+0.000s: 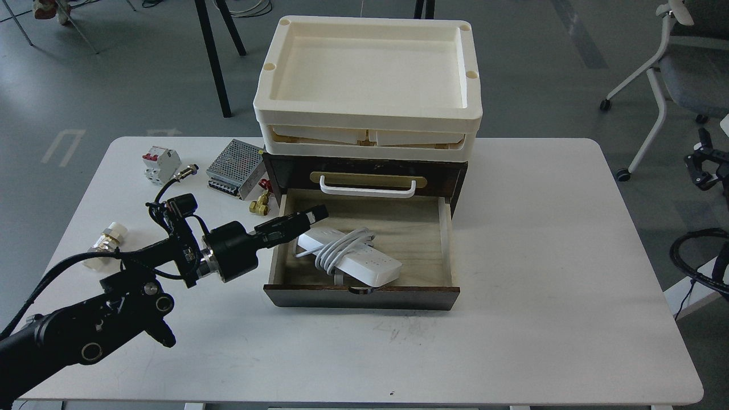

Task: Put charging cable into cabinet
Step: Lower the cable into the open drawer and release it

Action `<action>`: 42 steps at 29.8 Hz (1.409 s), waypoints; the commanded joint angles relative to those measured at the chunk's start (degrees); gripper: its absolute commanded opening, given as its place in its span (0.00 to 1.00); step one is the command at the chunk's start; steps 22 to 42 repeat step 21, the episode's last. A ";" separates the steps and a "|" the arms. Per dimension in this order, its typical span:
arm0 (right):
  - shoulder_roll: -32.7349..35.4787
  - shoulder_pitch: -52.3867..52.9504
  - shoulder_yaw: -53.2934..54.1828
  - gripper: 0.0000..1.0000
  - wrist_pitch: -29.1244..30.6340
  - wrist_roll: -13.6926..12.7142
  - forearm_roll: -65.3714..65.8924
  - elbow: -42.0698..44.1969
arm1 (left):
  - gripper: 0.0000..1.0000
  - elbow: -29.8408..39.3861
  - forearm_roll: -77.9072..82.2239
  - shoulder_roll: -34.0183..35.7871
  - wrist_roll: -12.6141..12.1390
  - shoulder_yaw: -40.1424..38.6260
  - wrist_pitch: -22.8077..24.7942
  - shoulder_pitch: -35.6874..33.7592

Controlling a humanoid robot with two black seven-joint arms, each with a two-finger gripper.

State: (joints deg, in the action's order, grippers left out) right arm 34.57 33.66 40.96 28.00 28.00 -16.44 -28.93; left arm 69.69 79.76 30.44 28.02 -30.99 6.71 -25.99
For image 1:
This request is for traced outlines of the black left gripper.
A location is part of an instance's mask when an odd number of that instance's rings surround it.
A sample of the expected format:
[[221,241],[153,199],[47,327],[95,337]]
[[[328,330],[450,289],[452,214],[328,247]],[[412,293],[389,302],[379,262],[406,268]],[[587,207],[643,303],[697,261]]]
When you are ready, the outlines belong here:
[[263,240],[293,240],[328,216],[326,206],[317,205],[257,225],[253,235],[238,221],[214,228],[202,237],[202,276],[218,273],[222,282],[230,282],[258,267],[257,250],[266,247]]

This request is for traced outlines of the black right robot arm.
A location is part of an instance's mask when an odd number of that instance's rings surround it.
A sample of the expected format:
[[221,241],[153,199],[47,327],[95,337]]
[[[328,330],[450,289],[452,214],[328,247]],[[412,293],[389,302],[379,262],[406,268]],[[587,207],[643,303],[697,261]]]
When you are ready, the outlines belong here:
[[[726,151],[717,150],[713,147],[710,133],[706,128],[698,130],[699,143],[690,155],[683,158],[691,182],[700,190],[709,190],[714,185],[722,184],[722,197],[726,202],[728,192],[728,155]],[[690,239],[701,237],[716,237],[724,240],[718,256],[714,260],[711,273],[702,273],[698,268],[687,264],[680,254],[682,244]],[[724,300],[728,297],[728,286],[726,282],[726,270],[728,262],[728,233],[721,228],[706,228],[703,230],[687,232],[677,238],[669,249],[669,259],[673,265],[686,277],[691,278],[707,288],[714,290]]]

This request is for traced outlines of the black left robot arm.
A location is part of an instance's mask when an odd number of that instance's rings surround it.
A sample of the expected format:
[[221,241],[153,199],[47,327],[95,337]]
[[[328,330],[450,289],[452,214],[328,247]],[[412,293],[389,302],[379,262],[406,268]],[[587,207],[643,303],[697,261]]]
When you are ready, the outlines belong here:
[[60,273],[82,260],[101,257],[99,252],[73,255],[47,272],[3,330],[3,409],[11,408],[14,400],[66,366],[98,363],[142,332],[164,347],[175,345],[174,333],[164,320],[174,308],[174,299],[162,290],[158,281],[162,273],[157,267],[174,262],[179,279],[187,286],[210,273],[229,282],[258,267],[258,250],[288,243],[328,217],[325,205],[320,204],[269,220],[252,233],[233,221],[205,231],[205,249],[201,249],[186,222],[197,208],[192,195],[148,203],[148,208],[169,237],[133,252],[107,252],[107,257],[120,260],[123,267],[100,281],[101,295],[50,314],[31,315],[16,329],[28,307]]

